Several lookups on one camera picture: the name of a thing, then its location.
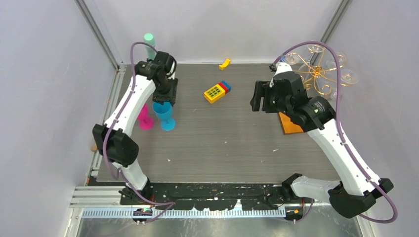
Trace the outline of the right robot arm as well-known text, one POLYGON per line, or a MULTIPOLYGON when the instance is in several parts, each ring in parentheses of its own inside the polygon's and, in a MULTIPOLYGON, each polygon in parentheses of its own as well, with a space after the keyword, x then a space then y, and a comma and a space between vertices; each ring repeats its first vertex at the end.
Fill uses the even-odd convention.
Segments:
POLYGON ((277 73, 270 81, 255 82, 250 101, 254 112, 286 114, 322 149, 339 175, 337 181, 308 178, 296 173, 282 183, 287 202, 312 198, 329 203, 345 218, 362 216, 394 187, 375 174, 355 150, 335 118, 335 109, 323 97, 309 97, 299 74, 277 73))

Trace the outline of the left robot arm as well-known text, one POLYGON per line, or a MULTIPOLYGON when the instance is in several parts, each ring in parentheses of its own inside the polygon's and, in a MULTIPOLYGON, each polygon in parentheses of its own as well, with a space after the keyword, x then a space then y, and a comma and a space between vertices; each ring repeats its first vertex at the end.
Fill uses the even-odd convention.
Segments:
POLYGON ((99 153, 108 165, 113 165, 133 189, 132 197, 139 204, 147 204, 152 192, 149 181, 137 161, 139 146, 131 138, 132 130, 149 98, 161 105, 174 106, 178 79, 177 62, 167 52, 158 51, 151 61, 140 61, 134 66, 127 91, 103 124, 96 124, 92 133, 99 153))

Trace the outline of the pink plastic wine glass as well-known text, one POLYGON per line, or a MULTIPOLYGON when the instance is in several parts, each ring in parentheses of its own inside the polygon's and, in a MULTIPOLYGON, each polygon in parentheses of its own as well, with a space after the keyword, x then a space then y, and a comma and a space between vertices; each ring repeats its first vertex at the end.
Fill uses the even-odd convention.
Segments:
POLYGON ((139 128, 141 130, 150 130, 154 127, 154 119, 150 116, 148 106, 144 105, 141 109, 137 120, 139 121, 139 128))

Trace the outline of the blue plastic wine glass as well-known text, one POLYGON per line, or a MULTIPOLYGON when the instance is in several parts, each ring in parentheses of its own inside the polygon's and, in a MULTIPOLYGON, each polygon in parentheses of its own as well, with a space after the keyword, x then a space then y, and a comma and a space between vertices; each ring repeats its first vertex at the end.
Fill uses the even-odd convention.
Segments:
POLYGON ((152 109, 156 117, 160 120, 160 127, 164 131, 171 131, 175 128, 176 123, 172 118, 172 105, 170 102, 153 102, 152 109))

